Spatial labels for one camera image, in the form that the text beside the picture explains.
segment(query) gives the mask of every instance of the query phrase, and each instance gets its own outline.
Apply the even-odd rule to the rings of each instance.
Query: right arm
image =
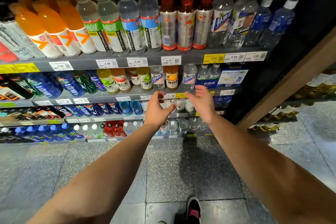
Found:
[[[336,223],[336,194],[315,176],[264,142],[216,114],[212,95],[196,85],[186,92],[234,168],[280,223]]]

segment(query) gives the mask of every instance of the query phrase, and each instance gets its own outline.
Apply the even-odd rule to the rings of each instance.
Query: speckled floor tile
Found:
[[[310,108],[302,110],[298,117],[315,142],[336,141],[336,105],[334,101],[317,102]]]
[[[336,142],[318,143],[317,147],[321,151],[324,160],[336,176]]]
[[[194,194],[190,157],[185,151],[157,151],[148,158],[146,201],[186,201]]]
[[[47,145],[32,145],[26,157],[49,157],[63,156],[66,154],[69,144],[47,144]]]
[[[336,192],[336,179],[315,144],[285,144],[272,147],[298,163]]]
[[[275,135],[271,135],[272,144],[300,144],[312,143],[313,139],[308,130],[298,117],[298,121],[294,123],[281,123],[280,129]]]
[[[245,199],[201,201],[200,203],[202,223],[250,223]]]
[[[108,143],[75,143],[68,147],[67,155],[78,157],[81,155],[101,156],[108,150]]]
[[[97,156],[81,155],[78,157],[65,156],[59,177],[56,182],[54,194],[65,184],[67,184],[79,171],[90,165],[97,159]]]
[[[227,157],[198,148],[191,151],[191,162],[195,195],[199,200],[244,197],[238,174]]]
[[[246,199],[247,209],[252,224],[276,224],[267,208],[256,198]]]
[[[145,224],[146,204],[120,205],[110,224]]]
[[[122,204],[145,203],[147,182],[147,159],[143,158],[134,181],[129,188]]]
[[[184,223],[186,219],[187,202],[149,203],[146,205],[146,224]]]
[[[63,161],[64,156],[27,158],[6,197],[7,208],[41,207],[53,195]]]
[[[8,209],[0,211],[1,224],[23,224],[31,219],[36,213],[35,209]]]

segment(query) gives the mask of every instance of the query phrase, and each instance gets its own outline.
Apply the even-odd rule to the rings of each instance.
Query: white price tag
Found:
[[[131,101],[131,97],[130,96],[127,96],[127,97],[115,97],[116,100],[118,102],[121,102],[121,101]]]
[[[229,62],[243,62],[246,52],[226,53],[223,63]]]
[[[91,122],[91,120],[89,118],[84,118],[84,119],[78,119],[78,121],[81,123],[85,123],[85,122]]]
[[[152,97],[152,95],[148,95],[148,96],[140,96],[140,98],[142,99],[142,100],[150,100],[150,98]]]
[[[163,96],[163,98],[175,98],[175,93],[169,93]]]
[[[264,52],[246,52],[244,62],[246,61],[263,61],[266,58],[267,51]]]
[[[116,59],[96,59],[97,65],[100,69],[118,68]]]
[[[35,101],[37,105],[53,105],[49,100]]]
[[[56,102],[59,105],[71,105],[72,104],[72,102],[69,98],[67,98],[67,99],[56,99]]]
[[[32,126],[32,125],[34,125],[34,123],[31,122],[31,121],[21,121],[20,124],[23,125],[23,126]]]
[[[247,69],[223,70],[220,75],[217,85],[219,84],[240,84],[244,80],[247,72],[248,72]]]
[[[147,58],[127,58],[129,67],[148,67]]]
[[[79,123],[79,120],[77,119],[66,119],[68,123]]]
[[[235,90],[221,90],[219,95],[220,96],[230,96],[234,94],[235,94]]]
[[[187,117],[188,114],[187,113],[177,113],[176,117]]]
[[[89,104],[90,103],[87,98],[74,98],[73,101],[75,102],[76,105]]]
[[[181,56],[164,56],[161,57],[161,64],[163,66],[181,65],[181,60]]]
[[[73,67],[69,61],[49,62],[49,65],[54,69],[54,71],[73,70]]]
[[[104,118],[93,118],[93,121],[105,121]]]

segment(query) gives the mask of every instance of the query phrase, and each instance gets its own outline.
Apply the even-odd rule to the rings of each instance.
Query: white label with orange arrow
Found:
[[[82,52],[91,54],[97,51],[85,27],[78,30],[68,30],[68,34],[76,41]]]
[[[57,58],[63,56],[56,46],[49,39],[47,32],[44,32],[39,35],[31,36],[29,38],[33,41],[34,44],[44,53],[47,58]]]
[[[68,29],[55,33],[49,34],[52,42],[56,45],[56,47],[65,55],[65,56],[75,56],[81,53],[80,48],[73,40],[71,35],[68,35]]]

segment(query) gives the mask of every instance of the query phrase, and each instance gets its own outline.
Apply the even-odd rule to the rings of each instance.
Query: right hand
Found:
[[[194,107],[201,116],[202,120],[206,124],[209,124],[212,122],[213,117],[217,115],[212,100],[212,94],[203,85],[196,85],[195,89],[195,95],[189,93],[188,91],[186,91],[184,94],[194,104]]]

